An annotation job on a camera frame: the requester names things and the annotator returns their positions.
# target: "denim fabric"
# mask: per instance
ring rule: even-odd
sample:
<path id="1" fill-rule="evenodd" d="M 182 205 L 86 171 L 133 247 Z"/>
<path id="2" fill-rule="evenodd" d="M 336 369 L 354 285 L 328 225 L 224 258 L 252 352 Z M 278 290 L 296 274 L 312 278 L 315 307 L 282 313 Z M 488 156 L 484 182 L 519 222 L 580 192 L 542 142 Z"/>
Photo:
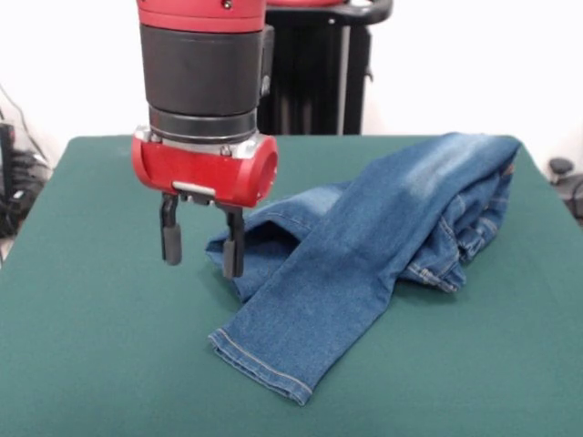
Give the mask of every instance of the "denim fabric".
<path id="1" fill-rule="evenodd" d="M 216 353 L 304 405 L 389 304 L 398 279 L 446 292 L 503 223 L 521 144 L 447 134 L 371 162 L 246 219 L 244 305 L 210 334 Z M 226 232 L 207 247 L 222 264 Z"/>

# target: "jeans pant leg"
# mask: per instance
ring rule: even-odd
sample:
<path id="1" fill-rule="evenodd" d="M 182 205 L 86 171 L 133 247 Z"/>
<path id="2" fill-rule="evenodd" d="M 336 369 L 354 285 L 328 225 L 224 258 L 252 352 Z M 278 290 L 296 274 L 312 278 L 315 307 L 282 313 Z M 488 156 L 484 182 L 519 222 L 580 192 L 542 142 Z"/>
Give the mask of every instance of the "jeans pant leg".
<path id="1" fill-rule="evenodd" d="M 243 276 L 231 280 L 242 303 L 247 302 L 328 213 L 350 182 L 308 189 L 254 210 L 245 219 Z M 223 231 L 206 247 L 210 260 L 222 269 Z"/>
<path id="2" fill-rule="evenodd" d="M 387 308 L 393 285 L 468 187 L 512 161 L 513 138 L 450 134 L 375 160 L 210 335 L 225 361 L 305 404 Z"/>
<path id="3" fill-rule="evenodd" d="M 463 264 L 496 237 L 504 222 L 513 175 L 514 167 L 509 165 L 457 194 L 398 279 L 448 293 L 460 290 L 466 282 Z"/>

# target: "black cable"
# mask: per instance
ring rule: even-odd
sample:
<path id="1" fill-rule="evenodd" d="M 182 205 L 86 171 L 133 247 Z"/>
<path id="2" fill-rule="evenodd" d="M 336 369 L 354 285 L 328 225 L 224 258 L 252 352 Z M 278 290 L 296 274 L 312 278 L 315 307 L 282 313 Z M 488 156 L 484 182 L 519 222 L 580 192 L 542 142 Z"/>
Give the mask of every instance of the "black cable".
<path id="1" fill-rule="evenodd" d="M 11 165 L 9 168 L 0 169 L 0 179 L 4 178 L 4 172 L 9 170 L 11 187 L 7 195 L 6 187 L 0 189 L 0 239 L 17 236 L 45 186 L 48 175 L 44 163 L 39 159 L 32 150 L 12 149 L 9 159 Z"/>
<path id="2" fill-rule="evenodd" d="M 28 130 L 28 125 L 26 124 L 25 113 L 23 112 L 22 108 L 19 105 L 16 104 L 16 102 L 8 95 L 8 93 L 6 93 L 6 90 L 4 89 L 4 87 L 2 86 L 2 84 L 0 84 L 0 91 L 6 97 L 6 100 L 8 100 L 8 103 L 10 103 L 10 105 L 12 105 L 16 109 L 16 111 L 18 112 L 18 115 L 20 116 L 20 120 L 22 122 L 22 127 L 25 130 L 26 135 L 28 136 L 28 139 L 30 139 L 30 142 L 32 143 L 32 145 L 34 146 L 34 148 L 36 149 L 36 151 L 38 152 L 38 154 L 41 157 L 43 157 L 43 159 L 46 162 L 48 162 L 48 159 L 46 158 L 46 155 L 43 152 L 43 149 L 38 145 L 38 143 L 35 141 L 35 139 L 33 138 L 33 136 L 30 134 L 30 131 Z"/>

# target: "stitching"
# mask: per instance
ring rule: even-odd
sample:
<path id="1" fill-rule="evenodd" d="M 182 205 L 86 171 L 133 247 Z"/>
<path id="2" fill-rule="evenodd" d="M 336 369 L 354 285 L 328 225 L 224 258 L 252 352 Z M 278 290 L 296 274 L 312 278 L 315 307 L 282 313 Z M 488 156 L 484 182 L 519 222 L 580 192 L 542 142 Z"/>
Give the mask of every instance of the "stitching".
<path id="1" fill-rule="evenodd" d="M 439 226 L 445 231 L 445 233 L 447 234 L 447 236 L 454 242 L 456 243 L 457 241 L 455 241 L 455 233 L 454 230 L 451 229 L 451 227 L 447 224 L 447 222 L 445 221 L 444 216 L 441 216 L 441 218 L 439 219 Z"/>
<path id="2" fill-rule="evenodd" d="M 447 273 L 451 268 L 455 265 L 455 262 L 446 270 Z M 459 288 L 457 286 L 452 285 L 449 283 L 445 278 L 440 278 L 439 276 L 433 274 L 429 269 L 420 269 L 419 266 L 415 263 L 411 263 L 407 270 L 411 271 L 414 275 L 421 278 L 424 284 L 433 285 L 434 287 L 442 288 L 445 287 L 449 291 L 457 291 Z"/>
<path id="3" fill-rule="evenodd" d="M 253 355 L 251 355 L 250 353 L 248 353 L 247 351 L 245 351 L 241 346 L 239 346 L 237 343 L 235 343 L 233 340 L 231 340 L 230 337 L 227 335 L 227 332 L 225 332 L 222 328 L 219 328 L 218 331 L 223 335 L 223 337 L 225 338 L 225 340 L 227 340 L 231 345 L 233 345 L 235 348 L 237 348 L 237 350 L 239 352 L 243 353 L 248 358 L 250 358 L 253 361 L 257 362 L 258 364 L 260 364 L 261 366 L 263 366 L 268 371 L 271 371 L 271 372 L 275 373 L 276 375 L 281 376 L 282 378 L 287 378 L 287 379 L 289 379 L 291 381 L 296 382 L 297 384 L 300 384 L 306 391 L 308 391 L 308 393 L 310 393 L 310 395 L 312 395 L 312 390 L 310 390 L 310 387 L 308 387 L 306 384 L 304 384 L 300 380 L 297 380 L 297 379 L 293 378 L 290 375 L 287 375 L 285 373 L 281 373 L 280 371 L 276 371 L 272 367 L 270 367 L 267 364 L 265 364 L 263 361 L 259 360 L 258 358 L 255 358 Z"/>
<path id="4" fill-rule="evenodd" d="M 480 217 L 480 221 L 483 222 L 490 230 L 494 233 L 498 232 L 498 226 L 492 220 L 486 217 Z"/>
<path id="5" fill-rule="evenodd" d="M 459 194 L 456 194 L 455 196 L 459 200 L 459 203 L 462 204 L 462 215 L 464 215 L 465 214 L 465 209 L 467 208 L 467 205 L 465 204 L 465 201 L 462 199 L 462 197 Z"/>
<path id="6" fill-rule="evenodd" d="M 457 261 L 459 261 L 459 250 L 455 251 L 455 259 L 453 259 L 452 262 L 449 263 L 449 265 L 445 266 L 443 270 L 436 274 L 436 277 L 439 278 L 440 280 L 444 280 L 445 275 L 455 267 Z"/>
<path id="7" fill-rule="evenodd" d="M 265 216 L 267 216 L 267 217 L 270 217 L 270 216 L 273 216 L 273 217 L 280 217 L 280 218 L 282 218 L 282 219 L 286 219 L 286 220 L 288 220 L 288 221 L 290 221 L 290 222 L 292 222 L 292 223 L 295 223 L 296 225 L 300 225 L 300 226 L 302 226 L 302 227 L 303 227 L 303 228 L 305 228 L 305 229 L 312 230 L 312 228 L 310 228 L 310 227 L 309 227 L 308 225 L 306 225 L 305 223 L 301 223 L 300 221 L 296 220 L 295 218 L 290 218 L 290 217 L 284 216 L 284 215 L 283 215 L 283 214 L 281 214 L 280 212 L 266 212 L 266 213 L 265 213 Z"/>
<path id="8" fill-rule="evenodd" d="M 482 233 L 477 230 L 477 227 L 474 228 L 474 227 L 470 226 L 470 229 L 473 230 L 477 234 L 478 238 L 480 239 L 480 243 L 482 245 L 484 245 L 486 243 L 486 240 L 484 239 L 484 235 L 482 235 Z"/>

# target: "green tablecloth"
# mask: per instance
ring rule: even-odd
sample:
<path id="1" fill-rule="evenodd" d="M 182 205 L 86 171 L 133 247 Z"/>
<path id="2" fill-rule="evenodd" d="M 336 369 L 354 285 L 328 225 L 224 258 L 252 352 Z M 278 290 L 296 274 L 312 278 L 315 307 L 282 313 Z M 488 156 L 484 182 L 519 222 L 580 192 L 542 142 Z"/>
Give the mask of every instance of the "green tablecloth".
<path id="1" fill-rule="evenodd" d="M 272 196 L 354 177 L 419 139 L 281 138 Z M 207 342 L 239 307 L 203 254 L 222 213 L 180 206 L 184 261 L 171 268 L 158 207 L 128 137 L 70 144 L 0 272 L 0 435 L 583 434 L 583 236 L 526 152 L 468 285 L 399 285 L 303 408 Z"/>

